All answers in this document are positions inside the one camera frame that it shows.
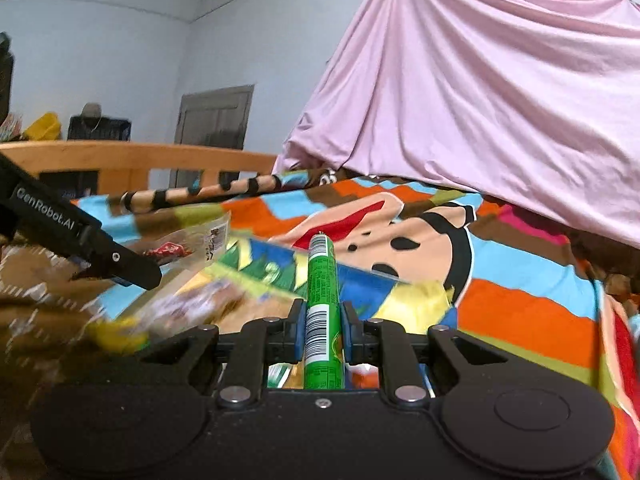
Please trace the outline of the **black plastic crate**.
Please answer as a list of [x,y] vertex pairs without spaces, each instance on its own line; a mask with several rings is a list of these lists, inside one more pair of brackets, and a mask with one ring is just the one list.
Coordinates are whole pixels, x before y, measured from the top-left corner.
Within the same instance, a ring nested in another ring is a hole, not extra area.
[[73,116],[67,129],[68,140],[124,141],[130,140],[131,122],[111,117]]

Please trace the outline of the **colourful painted tray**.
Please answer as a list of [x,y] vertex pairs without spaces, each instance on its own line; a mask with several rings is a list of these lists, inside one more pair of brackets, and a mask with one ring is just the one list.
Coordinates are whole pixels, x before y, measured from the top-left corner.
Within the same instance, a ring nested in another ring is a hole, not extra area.
[[[228,241],[227,250],[208,266],[196,272],[166,274],[160,286],[149,292],[138,286],[111,287],[96,300],[99,316],[88,332],[107,351],[140,350],[153,341],[168,338],[136,330],[138,316],[147,304],[201,284],[228,280],[242,289],[245,297],[233,310],[209,324],[217,325],[221,333],[236,333],[254,318],[283,318],[295,299],[306,298],[307,269],[306,252],[234,236]],[[337,267],[337,284],[338,296],[349,301],[360,318],[395,321],[409,333],[425,332],[454,304],[454,288],[439,281],[406,283],[346,264]]]

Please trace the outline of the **yellow bag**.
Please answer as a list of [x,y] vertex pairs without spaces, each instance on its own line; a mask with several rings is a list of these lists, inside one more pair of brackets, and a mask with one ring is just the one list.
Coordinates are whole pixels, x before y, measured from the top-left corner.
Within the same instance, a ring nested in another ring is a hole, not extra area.
[[62,125],[58,115],[47,112],[27,127],[23,136],[27,141],[55,141],[61,137]]

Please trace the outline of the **brown biscuit packet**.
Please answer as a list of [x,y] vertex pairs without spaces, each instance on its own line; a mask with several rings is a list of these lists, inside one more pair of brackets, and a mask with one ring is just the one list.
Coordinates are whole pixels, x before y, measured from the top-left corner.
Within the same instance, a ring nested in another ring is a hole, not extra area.
[[136,330],[159,337],[174,336],[218,321],[244,297],[245,292],[228,280],[201,284],[151,301],[138,316]]

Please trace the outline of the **grey wooden door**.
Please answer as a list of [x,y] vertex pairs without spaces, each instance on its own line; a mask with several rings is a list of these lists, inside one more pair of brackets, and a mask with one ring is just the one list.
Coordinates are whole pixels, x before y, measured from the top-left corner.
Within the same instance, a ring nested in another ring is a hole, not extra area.
[[175,144],[242,151],[253,92],[253,86],[239,86],[184,94]]

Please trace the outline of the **white red snack packet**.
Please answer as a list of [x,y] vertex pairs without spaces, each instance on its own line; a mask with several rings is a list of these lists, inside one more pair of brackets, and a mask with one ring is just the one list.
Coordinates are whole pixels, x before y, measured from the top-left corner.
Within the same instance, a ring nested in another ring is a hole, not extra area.
[[227,250],[231,214],[215,207],[162,209],[134,220],[140,236],[124,245],[157,263],[163,276],[196,272]]

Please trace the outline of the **green snack tube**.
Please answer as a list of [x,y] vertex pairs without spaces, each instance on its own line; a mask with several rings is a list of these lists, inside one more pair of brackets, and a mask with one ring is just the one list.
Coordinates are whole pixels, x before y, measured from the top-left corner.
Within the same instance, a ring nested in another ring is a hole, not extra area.
[[341,304],[332,240],[311,237],[308,254],[304,388],[344,388]]

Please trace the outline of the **wooden bed rail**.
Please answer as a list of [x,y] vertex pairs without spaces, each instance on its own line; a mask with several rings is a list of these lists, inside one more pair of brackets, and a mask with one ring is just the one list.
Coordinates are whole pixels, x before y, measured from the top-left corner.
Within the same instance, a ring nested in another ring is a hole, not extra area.
[[219,182],[223,172],[270,174],[276,158],[230,148],[122,141],[27,141],[3,143],[1,153],[30,174],[95,171],[98,192],[144,190],[153,170],[189,170],[203,186]]

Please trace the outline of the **pink draped bed sheet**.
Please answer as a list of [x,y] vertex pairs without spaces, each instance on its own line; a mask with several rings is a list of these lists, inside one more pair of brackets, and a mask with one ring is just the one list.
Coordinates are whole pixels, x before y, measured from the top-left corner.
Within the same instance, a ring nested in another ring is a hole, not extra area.
[[501,198],[639,243],[632,0],[364,0],[277,158]]

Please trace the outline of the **colourful cartoon blanket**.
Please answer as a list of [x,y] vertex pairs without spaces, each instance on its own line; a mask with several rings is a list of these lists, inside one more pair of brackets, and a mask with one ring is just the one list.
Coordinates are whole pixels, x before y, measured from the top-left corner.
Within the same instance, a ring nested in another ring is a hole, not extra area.
[[451,286],[454,304],[437,323],[599,388],[615,415],[605,474],[638,476],[636,248],[489,196],[333,170],[79,205],[122,244],[140,236],[137,214],[206,205],[231,214],[230,238],[307,252],[311,237],[326,233],[338,264]]

